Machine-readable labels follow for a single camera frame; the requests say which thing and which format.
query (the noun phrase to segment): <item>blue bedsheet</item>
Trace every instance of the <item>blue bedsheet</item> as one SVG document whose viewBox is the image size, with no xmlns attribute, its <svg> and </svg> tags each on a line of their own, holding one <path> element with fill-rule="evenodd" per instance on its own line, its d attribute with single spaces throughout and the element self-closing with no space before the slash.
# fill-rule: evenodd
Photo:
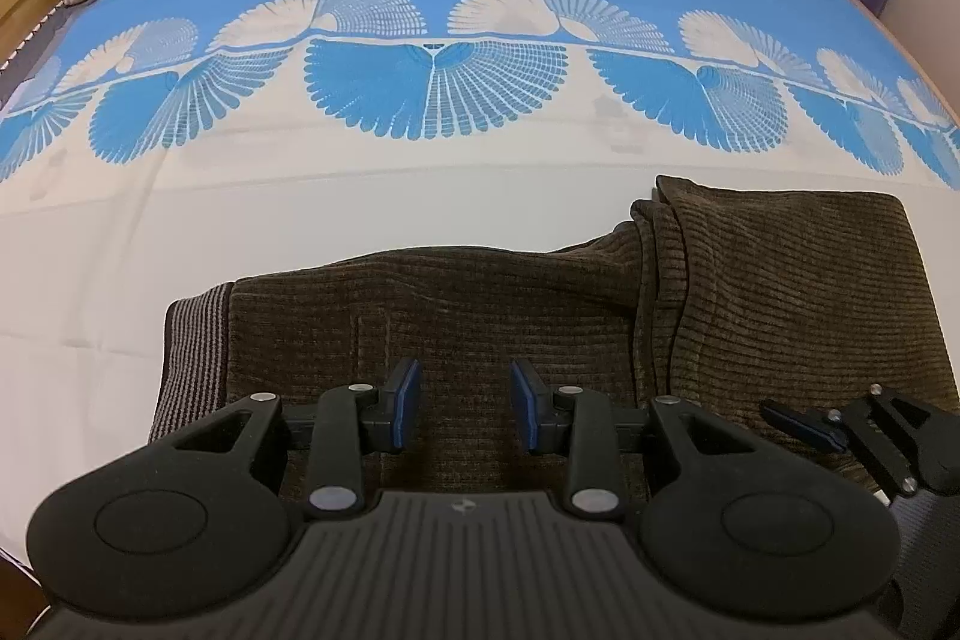
<svg viewBox="0 0 960 640">
<path fill-rule="evenodd" d="M 125 165 L 267 90 L 277 113 L 394 145 L 604 101 L 728 154 L 803 124 L 863 173 L 899 176 L 912 149 L 960 189 L 960 129 L 847 0 L 99 0 L 0 122 L 0 191 L 72 122 Z"/>
</svg>

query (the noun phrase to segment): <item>screw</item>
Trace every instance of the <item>screw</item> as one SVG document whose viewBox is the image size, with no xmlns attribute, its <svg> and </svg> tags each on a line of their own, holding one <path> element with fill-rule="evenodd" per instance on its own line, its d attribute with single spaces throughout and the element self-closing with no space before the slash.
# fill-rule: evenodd
<svg viewBox="0 0 960 640">
<path fill-rule="evenodd" d="M 342 485 L 324 485 L 310 492 L 310 504 L 318 510 L 346 510 L 357 501 L 357 495 Z"/>
<path fill-rule="evenodd" d="M 570 497 L 570 504 L 578 510 L 596 514 L 615 509 L 620 498 L 606 488 L 582 488 Z"/>
</svg>

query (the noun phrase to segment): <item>white fan pattern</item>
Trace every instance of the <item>white fan pattern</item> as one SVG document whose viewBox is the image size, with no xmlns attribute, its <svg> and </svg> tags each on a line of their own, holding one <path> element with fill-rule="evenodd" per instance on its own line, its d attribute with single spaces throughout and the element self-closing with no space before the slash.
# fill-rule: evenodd
<svg viewBox="0 0 960 640">
<path fill-rule="evenodd" d="M 110 73 L 126 74 L 188 60 L 197 44 L 190 20 L 168 18 L 141 23 L 107 39 L 67 70 L 56 92 L 97 82 Z"/>
<path fill-rule="evenodd" d="M 208 47 L 262 47 L 310 30 L 376 37 L 421 36 L 424 16 L 410 0 L 273 0 L 227 23 Z"/>
<path fill-rule="evenodd" d="M 563 28 L 584 42 L 673 52 L 656 25 L 604 0 L 462 0 L 448 18 L 451 34 L 550 36 Z"/>
<path fill-rule="evenodd" d="M 896 81 L 896 87 L 899 88 L 906 105 L 918 121 L 950 131 L 956 128 L 947 109 L 940 103 L 939 98 L 933 95 L 933 91 L 923 82 L 923 79 L 917 77 L 905 80 L 900 77 Z"/>
<path fill-rule="evenodd" d="M 691 54 L 733 61 L 750 68 L 765 66 L 796 82 L 826 87 L 813 66 L 770 34 L 742 20 L 696 10 L 680 18 L 680 36 Z"/>
<path fill-rule="evenodd" d="M 827 73 L 827 79 L 842 94 L 879 104 L 896 115 L 906 115 L 907 109 L 899 95 L 860 66 L 853 58 L 832 49 L 819 49 L 817 61 Z"/>
</svg>

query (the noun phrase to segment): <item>brown corduroy pants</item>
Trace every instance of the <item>brown corduroy pants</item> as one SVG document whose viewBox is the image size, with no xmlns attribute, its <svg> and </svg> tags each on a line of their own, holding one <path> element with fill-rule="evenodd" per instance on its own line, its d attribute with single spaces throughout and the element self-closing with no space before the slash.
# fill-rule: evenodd
<svg viewBox="0 0 960 640">
<path fill-rule="evenodd" d="M 880 383 L 958 410 L 923 262 L 893 196 L 721 191 L 671 177 L 656 195 L 635 202 L 631 223 L 554 253 L 397 250 L 176 303 L 167 365 L 178 376 L 164 388 L 183 396 L 198 384 L 187 378 L 205 377 L 219 390 L 194 397 L 267 390 L 308 404 L 330 387 L 380 383 L 415 356 L 424 396 L 414 446 L 372 456 L 368 483 L 458 492 L 562 483 L 557 458 L 520 452 L 512 357 L 548 384 L 601 390 L 616 405 L 685 396 L 802 452 L 763 424 L 762 399 L 825 410 Z M 184 359 L 198 317 L 199 368 Z M 160 424 L 204 412 L 163 392 L 161 408 Z M 640 463 L 625 463 L 637 495 Z M 849 459 L 824 463 L 865 482 Z"/>
</svg>

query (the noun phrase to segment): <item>mattress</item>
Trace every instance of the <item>mattress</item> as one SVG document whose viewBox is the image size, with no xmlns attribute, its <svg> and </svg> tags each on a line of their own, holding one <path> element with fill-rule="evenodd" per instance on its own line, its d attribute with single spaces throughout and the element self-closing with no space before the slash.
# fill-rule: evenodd
<svg viewBox="0 0 960 640">
<path fill-rule="evenodd" d="M 171 301 L 394 247 L 563 247 L 658 173 L 896 194 L 960 355 L 960 131 L 847 0 L 99 0 L 0 118 L 18 557 L 49 491 L 146 441 Z"/>
</svg>

